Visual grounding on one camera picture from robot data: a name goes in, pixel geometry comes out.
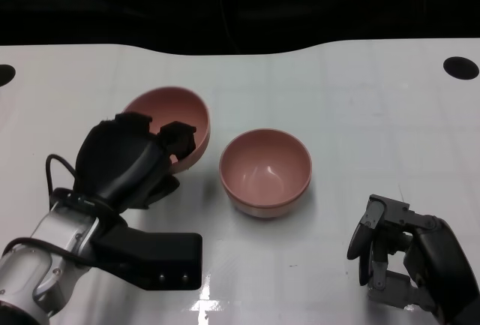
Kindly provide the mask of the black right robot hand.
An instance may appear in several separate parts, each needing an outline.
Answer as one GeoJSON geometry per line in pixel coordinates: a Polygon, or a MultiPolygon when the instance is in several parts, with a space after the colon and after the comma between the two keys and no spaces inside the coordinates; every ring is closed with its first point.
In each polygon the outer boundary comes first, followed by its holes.
{"type": "Polygon", "coordinates": [[[446,221],[372,194],[347,251],[369,300],[417,305],[440,324],[479,323],[479,285],[446,221]]]}

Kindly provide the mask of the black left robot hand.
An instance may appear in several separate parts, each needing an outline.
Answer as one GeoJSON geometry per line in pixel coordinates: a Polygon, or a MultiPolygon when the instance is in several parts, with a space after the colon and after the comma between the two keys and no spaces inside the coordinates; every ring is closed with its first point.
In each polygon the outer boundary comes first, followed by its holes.
{"type": "Polygon", "coordinates": [[[117,213],[147,209],[173,193],[173,161],[195,149],[197,128],[174,121],[150,132],[152,117],[119,113],[93,127],[76,157],[74,190],[105,202],[117,213]]]}

